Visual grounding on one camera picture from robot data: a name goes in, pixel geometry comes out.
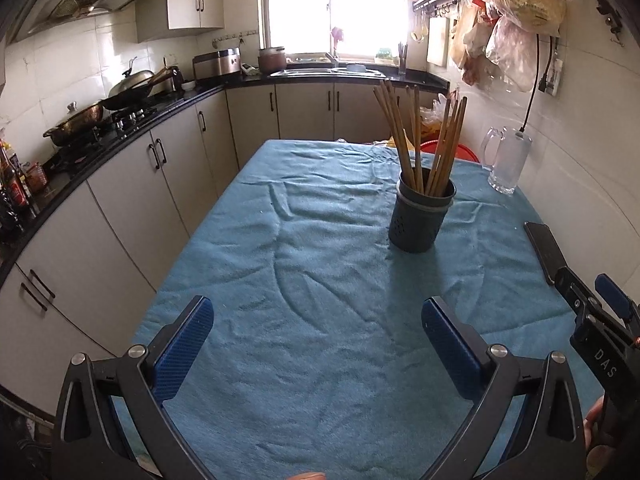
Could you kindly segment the person left hand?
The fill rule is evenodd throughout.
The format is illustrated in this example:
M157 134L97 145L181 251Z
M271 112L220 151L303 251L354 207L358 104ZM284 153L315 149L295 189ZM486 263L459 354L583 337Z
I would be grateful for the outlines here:
M305 471L286 480L326 480L326 474L321 471Z

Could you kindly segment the person right hand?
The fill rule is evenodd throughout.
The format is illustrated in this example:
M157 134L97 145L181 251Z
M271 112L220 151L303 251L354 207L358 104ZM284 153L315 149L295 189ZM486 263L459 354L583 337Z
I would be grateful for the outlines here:
M614 448L607 445L595 445L593 443L593 439L597 435L597 430L599 429L598 423L603 410L603 402L604 396L600 396L582 421L582 426L584 426L585 445L587 449L587 479L596 478L596 475L600 474L614 454Z

